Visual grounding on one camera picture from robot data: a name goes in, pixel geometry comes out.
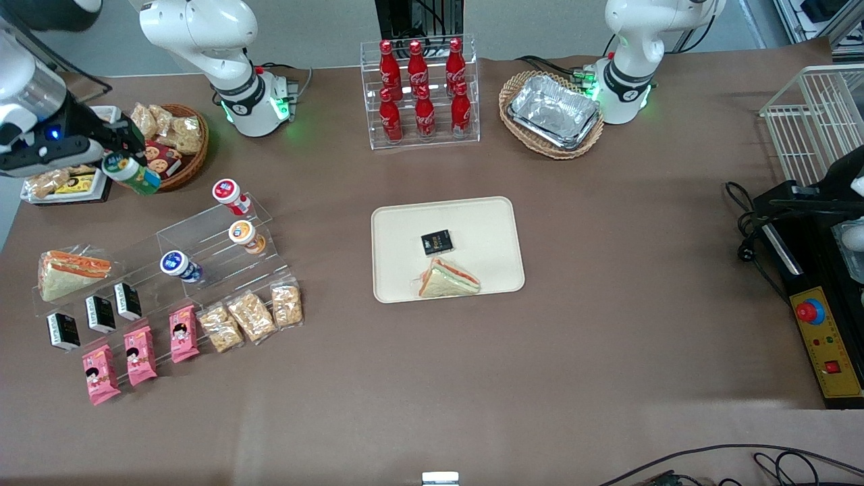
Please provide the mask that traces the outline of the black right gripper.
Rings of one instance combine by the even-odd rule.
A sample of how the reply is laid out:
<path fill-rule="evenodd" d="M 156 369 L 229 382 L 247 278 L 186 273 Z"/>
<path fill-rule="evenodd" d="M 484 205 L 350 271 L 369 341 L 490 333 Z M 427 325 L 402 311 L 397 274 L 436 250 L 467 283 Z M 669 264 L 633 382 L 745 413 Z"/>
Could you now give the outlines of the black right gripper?
<path fill-rule="evenodd" d="M 145 138 L 131 119 L 105 122 L 77 101 L 63 101 L 55 114 L 37 124 L 37 155 L 45 166 L 83 164 L 74 158 L 89 152 L 99 158 L 104 151 L 126 151 L 145 160 L 145 150 Z"/>

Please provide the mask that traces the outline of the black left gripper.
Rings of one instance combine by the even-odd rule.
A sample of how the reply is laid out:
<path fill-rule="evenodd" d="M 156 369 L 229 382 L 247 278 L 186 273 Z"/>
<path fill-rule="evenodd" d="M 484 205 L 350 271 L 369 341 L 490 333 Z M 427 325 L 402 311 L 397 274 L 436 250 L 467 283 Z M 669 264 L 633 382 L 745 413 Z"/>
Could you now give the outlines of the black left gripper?
<path fill-rule="evenodd" d="M 769 205 L 799 213 L 863 216 L 862 203 L 863 145 L 834 162 L 824 178 L 813 185 L 819 196 L 829 200 L 771 199 Z"/>

